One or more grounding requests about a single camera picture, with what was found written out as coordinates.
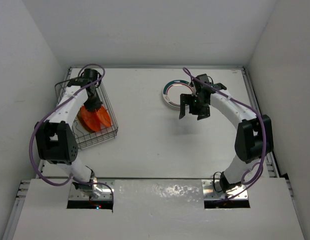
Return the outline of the small orange plate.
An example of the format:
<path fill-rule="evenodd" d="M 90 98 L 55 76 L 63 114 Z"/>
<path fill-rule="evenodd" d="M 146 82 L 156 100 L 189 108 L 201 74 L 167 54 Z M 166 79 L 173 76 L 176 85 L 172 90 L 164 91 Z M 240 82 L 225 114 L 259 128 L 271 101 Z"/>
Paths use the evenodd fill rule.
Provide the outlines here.
<path fill-rule="evenodd" d="M 111 127 L 112 124 L 110 115 L 103 105 L 98 110 L 96 110 L 95 115 L 103 126 L 107 128 Z"/>

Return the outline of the white plate green red rim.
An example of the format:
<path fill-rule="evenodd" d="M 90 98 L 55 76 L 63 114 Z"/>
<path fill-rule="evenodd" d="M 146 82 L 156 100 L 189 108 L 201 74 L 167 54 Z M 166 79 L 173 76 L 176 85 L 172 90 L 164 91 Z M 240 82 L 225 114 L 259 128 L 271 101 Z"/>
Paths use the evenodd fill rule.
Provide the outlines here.
<path fill-rule="evenodd" d="M 162 91 L 164 102 L 174 110 L 180 110 L 180 95 L 191 94 L 193 89 L 190 82 L 185 80 L 172 80 L 168 82 Z"/>

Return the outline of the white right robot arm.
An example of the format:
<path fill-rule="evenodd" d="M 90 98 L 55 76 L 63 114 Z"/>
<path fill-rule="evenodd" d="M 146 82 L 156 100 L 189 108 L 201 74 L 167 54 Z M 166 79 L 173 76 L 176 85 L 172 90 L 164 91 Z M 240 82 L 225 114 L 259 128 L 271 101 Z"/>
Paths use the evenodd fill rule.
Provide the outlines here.
<path fill-rule="evenodd" d="M 234 99 L 222 83 L 214 83 L 208 75 L 191 76 L 191 94 L 180 95 L 180 114 L 197 116 L 198 120 L 210 117 L 213 107 L 222 113 L 236 129 L 235 157 L 220 174 L 220 192 L 239 185 L 251 185 L 263 172 L 263 161 L 273 150 L 272 123 L 268 115 Z"/>

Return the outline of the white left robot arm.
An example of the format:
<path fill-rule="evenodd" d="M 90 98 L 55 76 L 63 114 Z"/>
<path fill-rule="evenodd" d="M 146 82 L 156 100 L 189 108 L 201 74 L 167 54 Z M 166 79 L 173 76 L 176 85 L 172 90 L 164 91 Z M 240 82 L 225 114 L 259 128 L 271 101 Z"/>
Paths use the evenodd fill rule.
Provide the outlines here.
<path fill-rule="evenodd" d="M 69 180 L 82 185 L 92 184 L 93 171 L 78 157 L 78 145 L 72 125 L 81 107 L 95 111 L 102 106 L 96 88 L 104 75 L 104 72 L 92 69 L 91 65 L 84 66 L 77 77 L 69 79 L 58 105 L 36 123 L 29 143 L 29 158 L 36 174 L 46 183 L 59 186 L 43 176 L 38 169 L 33 146 L 37 146 L 40 159 L 63 169 Z"/>

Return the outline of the large orange plate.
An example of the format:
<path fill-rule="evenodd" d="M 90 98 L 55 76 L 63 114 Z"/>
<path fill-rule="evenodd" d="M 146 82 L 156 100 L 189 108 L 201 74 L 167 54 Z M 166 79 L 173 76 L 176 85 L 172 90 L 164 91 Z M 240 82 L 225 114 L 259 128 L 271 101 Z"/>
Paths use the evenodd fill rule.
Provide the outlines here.
<path fill-rule="evenodd" d="M 81 117 L 85 125 L 93 132 L 99 132 L 101 125 L 94 112 L 88 111 L 85 106 L 80 109 Z"/>

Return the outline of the olive brown plate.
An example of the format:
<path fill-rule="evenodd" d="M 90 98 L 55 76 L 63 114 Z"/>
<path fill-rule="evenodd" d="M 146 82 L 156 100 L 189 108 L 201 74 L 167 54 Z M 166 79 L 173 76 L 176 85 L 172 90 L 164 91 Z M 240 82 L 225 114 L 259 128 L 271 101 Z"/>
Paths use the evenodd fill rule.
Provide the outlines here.
<path fill-rule="evenodd" d="M 82 128 L 85 129 L 85 131 L 90 132 L 90 128 L 86 125 L 85 121 L 83 120 L 80 111 L 77 114 L 77 119 L 78 119 L 80 125 L 82 126 Z"/>

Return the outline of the white front foam board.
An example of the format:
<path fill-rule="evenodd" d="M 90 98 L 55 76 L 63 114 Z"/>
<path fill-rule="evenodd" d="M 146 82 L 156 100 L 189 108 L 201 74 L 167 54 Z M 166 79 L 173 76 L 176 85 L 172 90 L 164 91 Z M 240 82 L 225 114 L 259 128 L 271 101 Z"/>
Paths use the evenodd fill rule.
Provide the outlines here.
<path fill-rule="evenodd" d="M 281 178 L 262 178 L 248 208 L 206 209 L 199 180 L 116 180 L 114 207 L 68 209 L 70 187 L 30 183 L 16 240 L 301 240 Z"/>

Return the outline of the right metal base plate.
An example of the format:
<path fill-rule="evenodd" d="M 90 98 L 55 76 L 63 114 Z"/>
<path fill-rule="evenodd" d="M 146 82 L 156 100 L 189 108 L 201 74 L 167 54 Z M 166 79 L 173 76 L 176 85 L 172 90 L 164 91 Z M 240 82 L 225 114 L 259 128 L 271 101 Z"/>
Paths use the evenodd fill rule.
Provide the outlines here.
<path fill-rule="evenodd" d="M 219 179 L 215 179 L 214 181 L 212 178 L 202 179 L 201 182 L 205 201 L 217 201 L 225 198 L 229 199 L 232 196 L 235 196 L 231 199 L 232 201 L 248 200 L 248 193 L 243 185 L 235 186 L 224 193 L 221 190 Z"/>

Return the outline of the metal base plate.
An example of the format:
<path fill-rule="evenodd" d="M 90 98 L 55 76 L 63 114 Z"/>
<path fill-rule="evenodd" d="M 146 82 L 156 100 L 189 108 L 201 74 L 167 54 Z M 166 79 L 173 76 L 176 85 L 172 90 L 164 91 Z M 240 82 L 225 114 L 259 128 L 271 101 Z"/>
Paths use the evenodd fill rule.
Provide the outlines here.
<path fill-rule="evenodd" d="M 70 201 L 111 201 L 114 187 L 112 185 L 105 186 L 103 184 L 82 185 L 72 183 L 69 191 Z"/>
<path fill-rule="evenodd" d="M 212 178 L 202 179 L 201 182 L 205 201 L 217 201 L 225 198 L 229 199 L 232 196 L 235 196 L 231 199 L 232 201 L 248 200 L 248 193 L 243 185 L 235 186 L 224 193 L 221 190 L 219 179 L 215 179 L 214 181 Z"/>

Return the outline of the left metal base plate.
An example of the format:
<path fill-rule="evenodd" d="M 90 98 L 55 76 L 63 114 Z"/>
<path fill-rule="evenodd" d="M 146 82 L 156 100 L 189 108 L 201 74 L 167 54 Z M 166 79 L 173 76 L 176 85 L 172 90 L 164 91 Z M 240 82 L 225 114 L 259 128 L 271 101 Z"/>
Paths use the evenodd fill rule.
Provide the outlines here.
<path fill-rule="evenodd" d="M 111 201 L 114 187 L 112 185 L 105 186 L 103 184 L 82 185 L 72 183 L 69 191 L 70 201 Z"/>

